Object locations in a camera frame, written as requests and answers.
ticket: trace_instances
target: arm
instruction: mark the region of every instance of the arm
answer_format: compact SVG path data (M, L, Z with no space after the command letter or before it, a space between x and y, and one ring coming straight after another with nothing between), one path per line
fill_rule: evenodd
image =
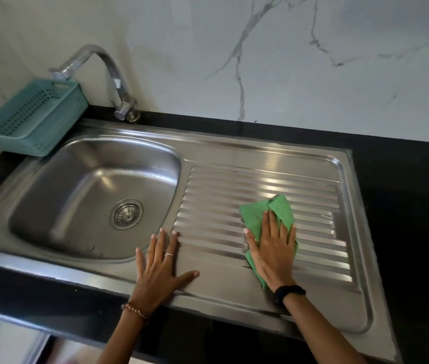
M292 278L296 229L290 232L283 223L278 228L275 214L264 213L260 244L250 230L245 229L257 273L275 292L281 286L296 285ZM343 335L305 297L290 293L283 303L290 312L318 364L365 364L363 357Z
M165 231L161 229L159 239L151 236L147 262L137 248L137 284L129 303L150 317L154 310L167 300L175 290L187 285L199 276L199 271L172 276L172 263L177 249L178 233L173 232L164 254ZM132 350L144 327L144 319L136 312L124 309L122 316L100 355L97 364L127 364Z

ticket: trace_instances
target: stainless steel sink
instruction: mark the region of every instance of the stainless steel sink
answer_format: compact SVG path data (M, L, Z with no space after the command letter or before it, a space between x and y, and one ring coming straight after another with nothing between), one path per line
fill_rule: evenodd
M44 166L14 208L11 232L72 256L133 257L168 213L180 169L173 150L153 142L73 140Z
M48 158L0 187L0 267L129 295L135 248L181 233L176 273L200 277L169 305L298 336L249 268L240 204L284 194L299 249L295 279L362 353L393 361L376 257L350 155L83 120Z

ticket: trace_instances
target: hand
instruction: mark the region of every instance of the hand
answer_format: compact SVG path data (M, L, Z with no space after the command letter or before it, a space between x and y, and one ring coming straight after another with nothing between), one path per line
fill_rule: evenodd
M186 286L199 276L199 271L186 272L179 277L172 275L172 263L178 244L178 233L172 232L168 250L164 256L165 231L161 229L159 239L151 236L147 252L147 264L144 254L137 248L137 285L129 299L134 307L147 316L166 301L177 289Z
M243 230L257 273L265 280L272 292L281 286L297 285L292 278L296 243L296 227L292 225L287 236L287 227L280 223L273 211L264 212L261 223L260 245L249 229Z

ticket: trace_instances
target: teal plastic basket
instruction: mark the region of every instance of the teal plastic basket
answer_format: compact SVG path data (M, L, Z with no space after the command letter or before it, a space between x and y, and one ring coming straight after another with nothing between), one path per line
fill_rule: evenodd
M87 107L77 82L35 79L0 108L0 148L46 156Z

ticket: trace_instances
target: beaded bracelet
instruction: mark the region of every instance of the beaded bracelet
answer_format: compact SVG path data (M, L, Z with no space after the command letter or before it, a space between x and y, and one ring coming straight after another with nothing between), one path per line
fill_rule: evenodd
M133 306L131 303L125 303L121 305L122 310L127 308L128 310L137 313L144 321L146 322L146 325L149 323L149 318L140 310L138 310L135 306Z

